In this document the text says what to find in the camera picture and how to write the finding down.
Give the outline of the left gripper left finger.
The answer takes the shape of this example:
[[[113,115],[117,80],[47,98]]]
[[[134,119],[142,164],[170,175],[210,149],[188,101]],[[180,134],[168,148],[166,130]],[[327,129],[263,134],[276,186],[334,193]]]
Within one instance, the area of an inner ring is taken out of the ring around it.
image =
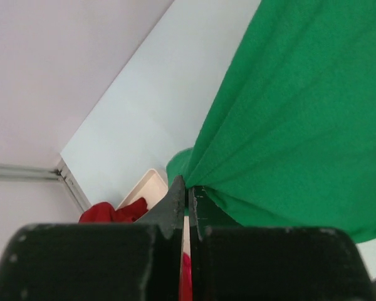
[[[0,259],[0,300],[177,300],[185,183],[134,223],[29,224]]]

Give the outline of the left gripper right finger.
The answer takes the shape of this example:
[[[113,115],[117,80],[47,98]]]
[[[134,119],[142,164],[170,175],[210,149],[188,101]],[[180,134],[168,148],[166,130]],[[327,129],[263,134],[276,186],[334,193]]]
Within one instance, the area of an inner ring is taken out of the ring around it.
[[[351,238],[326,227],[243,227],[187,192],[194,300],[373,300]]]

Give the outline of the green t-shirt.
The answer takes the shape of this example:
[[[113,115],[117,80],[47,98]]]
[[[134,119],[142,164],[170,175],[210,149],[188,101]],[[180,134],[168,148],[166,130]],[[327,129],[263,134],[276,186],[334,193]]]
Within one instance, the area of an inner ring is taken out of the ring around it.
[[[243,226],[376,238],[376,1],[262,1],[166,173]]]

